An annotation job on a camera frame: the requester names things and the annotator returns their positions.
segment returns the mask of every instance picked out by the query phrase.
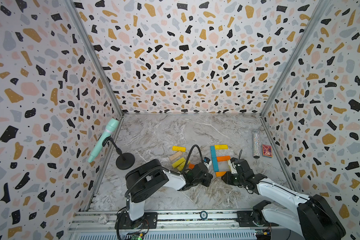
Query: yellow wooden block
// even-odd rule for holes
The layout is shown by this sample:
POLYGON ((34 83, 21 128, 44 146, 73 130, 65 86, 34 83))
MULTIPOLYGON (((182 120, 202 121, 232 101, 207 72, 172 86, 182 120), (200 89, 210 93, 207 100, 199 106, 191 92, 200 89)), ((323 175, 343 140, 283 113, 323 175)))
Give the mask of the yellow wooden block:
POLYGON ((173 162, 174 160, 176 160, 177 158, 181 157, 183 155, 183 153, 181 151, 176 152, 175 154, 173 154, 172 156, 169 157, 169 160, 171 162, 173 162))
POLYGON ((182 164, 180 164, 180 166, 177 167, 177 170, 181 171, 183 170, 183 168, 185 167, 185 162, 183 162, 182 164))
POLYGON ((181 152, 185 152, 185 147, 178 147, 178 146, 173 146, 172 147, 173 151, 181 151, 181 152))
POLYGON ((180 158, 179 160, 177 160, 176 162, 174 162, 173 164, 172 164, 172 167, 173 168, 177 168, 180 164, 182 164, 183 162, 185 162, 185 158, 184 157, 182 157, 182 158, 180 158))
POLYGON ((215 150, 228 149, 228 145, 215 145, 215 150))

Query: gray marble surface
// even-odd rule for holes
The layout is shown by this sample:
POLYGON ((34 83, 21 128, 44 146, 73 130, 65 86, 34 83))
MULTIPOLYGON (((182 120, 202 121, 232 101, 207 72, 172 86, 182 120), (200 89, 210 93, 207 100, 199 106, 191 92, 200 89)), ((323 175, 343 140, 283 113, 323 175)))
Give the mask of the gray marble surface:
MULTIPOLYGON (((115 166, 118 157, 112 152, 109 164, 102 179, 98 195, 90 206, 92 211, 115 211, 125 207, 125 175, 144 163, 158 159, 161 164, 173 170, 169 156, 175 152, 172 146, 182 146, 189 150, 194 144, 200 146, 203 157, 211 158, 210 146, 227 144, 228 150, 217 150, 217 156, 245 158, 254 173, 262 173, 275 182, 288 187, 288 183, 278 160, 261 156, 253 158, 252 131, 261 130, 261 143, 270 145, 269 139, 261 127, 258 116, 250 115, 125 115, 116 144, 123 152, 134 154, 136 161, 132 168, 120 170, 115 166)), ((198 163, 200 156, 194 149, 191 163, 198 163)), ((191 210, 191 209, 245 209, 252 208, 266 199, 257 194, 248 194, 244 188, 226 185, 216 177, 213 166, 211 185, 202 185, 179 192, 162 187, 145 201, 146 210, 191 210)))

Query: glitter tube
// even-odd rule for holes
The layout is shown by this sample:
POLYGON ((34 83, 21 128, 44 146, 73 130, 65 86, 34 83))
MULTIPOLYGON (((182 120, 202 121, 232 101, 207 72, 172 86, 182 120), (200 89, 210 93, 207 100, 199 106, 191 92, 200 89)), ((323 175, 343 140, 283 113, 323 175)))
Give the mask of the glitter tube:
POLYGON ((260 131, 255 129, 253 132, 253 157, 260 157, 260 131))

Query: wall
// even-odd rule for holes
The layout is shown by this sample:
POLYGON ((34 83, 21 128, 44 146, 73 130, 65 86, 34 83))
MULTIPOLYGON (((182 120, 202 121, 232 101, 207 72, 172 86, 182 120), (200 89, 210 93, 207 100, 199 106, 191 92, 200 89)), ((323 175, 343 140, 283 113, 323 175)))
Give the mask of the wall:
POLYGON ((78 0, 124 112, 256 113, 317 1, 78 0))
POLYGON ((66 237, 113 111, 61 1, 0 2, 0 239, 66 237))
POLYGON ((360 239, 360 1, 332 1, 265 120, 299 191, 360 239))

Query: metal frame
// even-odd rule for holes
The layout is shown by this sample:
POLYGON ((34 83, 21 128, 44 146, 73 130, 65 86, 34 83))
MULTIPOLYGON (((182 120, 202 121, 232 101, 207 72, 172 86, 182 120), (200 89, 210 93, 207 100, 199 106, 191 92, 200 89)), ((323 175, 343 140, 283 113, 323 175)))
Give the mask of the metal frame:
POLYGON ((90 59, 92 60, 92 63, 94 65, 96 71, 100 75, 100 79, 103 82, 103 85, 104 85, 104 87, 109 95, 109 98, 112 101, 113 107, 115 108, 116 113, 118 115, 117 118, 121 119, 123 116, 123 112, 121 111, 119 102, 117 101, 117 98, 115 97, 112 87, 110 86, 110 84, 108 82, 108 78, 106 76, 106 73, 103 70, 103 67, 101 66, 100 60, 98 59, 98 57, 93 49, 93 46, 89 40, 89 37, 84 28, 84 25, 83 25, 82 21, 80 20, 80 17, 76 10, 76 7, 74 6, 72 0, 64 0, 64 4, 68 11, 69 16, 72 19, 74 26, 79 34, 79 37, 81 38, 81 40, 83 42, 83 45, 86 48, 90 59))
MULTIPOLYGON (((228 230, 228 229, 265 229, 264 227, 239 227, 237 211, 253 211, 253 209, 212 209, 204 210, 208 213, 206 220, 200 219, 201 210, 174 210, 174 211, 145 211, 157 212, 157 227, 150 231, 175 231, 175 230, 228 230)), ((115 232, 117 211, 76 212, 68 233, 80 232, 115 232), (101 214, 108 216, 104 225, 97 221, 101 214)))
POLYGON ((265 133, 267 134, 269 141, 271 142, 271 146, 274 149, 273 152, 275 153, 276 158, 279 161, 279 164, 284 172, 285 178, 287 179, 287 182, 288 182, 290 188, 294 191, 297 191, 298 188, 297 188, 295 182, 293 181, 293 179, 287 169, 287 166, 283 162, 283 157, 278 151, 278 147, 276 146, 275 141, 273 140, 272 135, 269 131, 269 125, 265 123, 264 117, 266 116, 267 112, 269 111, 269 108, 272 106, 273 101, 275 100, 275 98, 277 97, 277 95, 279 93, 279 90, 285 83, 285 80, 288 78, 289 72, 291 71, 293 65, 296 63, 296 60, 300 56, 301 52, 304 50, 305 45, 307 44, 308 40, 312 36, 313 32, 315 31, 317 24, 319 23, 321 17, 324 15, 324 12, 327 10, 331 1, 332 0, 319 0, 319 3, 317 5, 317 7, 315 8, 315 10, 313 11, 312 17, 309 20, 307 27, 305 28, 304 33, 301 36, 300 41, 298 42, 295 49, 293 50, 292 55, 289 58, 286 67, 284 68, 278 81, 276 82, 275 86, 273 87, 273 90, 269 94, 268 100, 265 103, 263 110, 260 113, 261 124, 264 127, 265 133))
POLYGON ((128 112, 128 113, 124 113, 125 115, 211 115, 211 116, 216 116, 216 115, 259 115, 259 113, 195 113, 195 112, 191 112, 191 113, 135 113, 135 112, 128 112))
POLYGON ((301 52, 304 50, 305 44, 308 42, 309 38, 312 36, 316 25, 320 21, 321 17, 323 16, 324 12, 327 10, 330 2, 332 0, 319 0, 317 7, 312 13, 311 19, 308 21, 307 27, 304 29, 303 34, 301 35, 301 39, 296 45, 295 49, 293 50, 291 57, 288 59, 287 65, 284 68, 283 72, 281 73, 278 81, 273 86, 273 90, 269 94, 268 100, 265 103, 263 110, 261 111, 261 117, 264 117, 268 109, 273 104, 273 100, 276 98, 279 89, 284 84, 285 80, 288 78, 288 74, 292 69, 293 65, 295 64, 296 60, 298 59, 301 52))
MULTIPOLYGON (((260 230, 252 229, 229 229, 229 230, 191 230, 191 231, 155 231, 150 230, 144 236, 146 240, 156 239, 204 239, 204 240, 256 240, 256 233, 260 234, 260 230)), ((137 239, 131 235, 126 235, 128 232, 120 232, 121 239, 137 239)), ((85 232, 77 233, 74 240, 117 240, 116 233, 113 232, 85 232)))
MULTIPOLYGON (((120 129, 121 129, 121 125, 123 124, 124 122, 124 118, 122 117, 120 119, 120 123, 116 129, 116 131, 112 134, 112 138, 116 141, 117 137, 119 136, 119 132, 120 132, 120 129)), ((112 151, 114 150, 114 146, 112 144, 109 145, 109 150, 107 152, 107 155, 104 159, 104 163, 103 163, 103 166, 101 167, 101 170, 99 172, 99 174, 97 175, 96 177, 96 180, 95 180, 95 185, 94 185, 94 188, 93 188, 93 191, 91 193, 91 198, 89 199, 88 203, 85 205, 85 210, 88 211, 90 206, 91 206, 91 203, 92 203, 92 198, 94 197, 95 194, 98 193, 99 191, 99 188, 100 188, 100 185, 101 185, 101 182, 103 180, 103 177, 104 177, 104 173, 106 171, 106 168, 108 166, 108 163, 109 163, 109 160, 110 160, 110 157, 112 156, 112 151)))
POLYGON ((279 151, 277 150, 276 148, 276 144, 275 144, 275 141, 273 140, 272 136, 271 136, 271 132, 269 131, 269 128, 267 127, 267 125, 265 124, 264 122, 264 119, 260 116, 260 121, 261 121, 261 124, 263 125, 264 127, 264 130, 265 130, 265 133, 267 134, 268 136, 268 139, 269 141, 271 142, 271 146, 273 148, 273 152, 275 153, 276 155, 276 158, 277 160, 279 161, 279 164, 281 166, 281 169, 283 170, 283 173, 284 173, 284 176, 285 178, 287 179, 287 182, 289 184, 289 188, 291 190, 294 190, 295 192, 297 192, 297 187, 291 177, 291 175, 289 174, 288 172, 288 169, 287 169, 287 166, 285 165, 285 163, 283 162, 283 158, 281 157, 279 151))

